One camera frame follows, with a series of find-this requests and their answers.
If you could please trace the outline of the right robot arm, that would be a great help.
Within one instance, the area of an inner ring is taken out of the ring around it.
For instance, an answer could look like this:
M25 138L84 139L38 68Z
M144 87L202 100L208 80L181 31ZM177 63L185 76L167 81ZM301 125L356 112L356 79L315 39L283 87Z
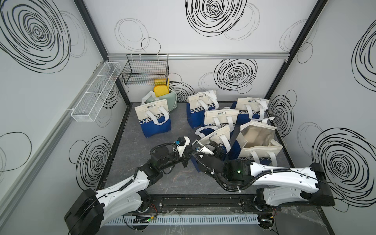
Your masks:
M335 206L335 199L321 164L303 168L276 167L245 160L223 162L224 152L216 143L197 143L192 157L209 177L225 191L241 193L251 186L258 189L255 203L277 207L292 202L307 202L314 206Z

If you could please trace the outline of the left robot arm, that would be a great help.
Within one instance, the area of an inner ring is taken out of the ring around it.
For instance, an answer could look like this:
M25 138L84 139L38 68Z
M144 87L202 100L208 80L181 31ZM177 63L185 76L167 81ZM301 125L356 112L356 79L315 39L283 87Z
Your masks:
M146 189L158 182L164 169L188 165L193 148L174 143L150 151L150 159L135 173L110 187L84 190L64 216L70 235L95 235L110 220L128 212L149 208Z

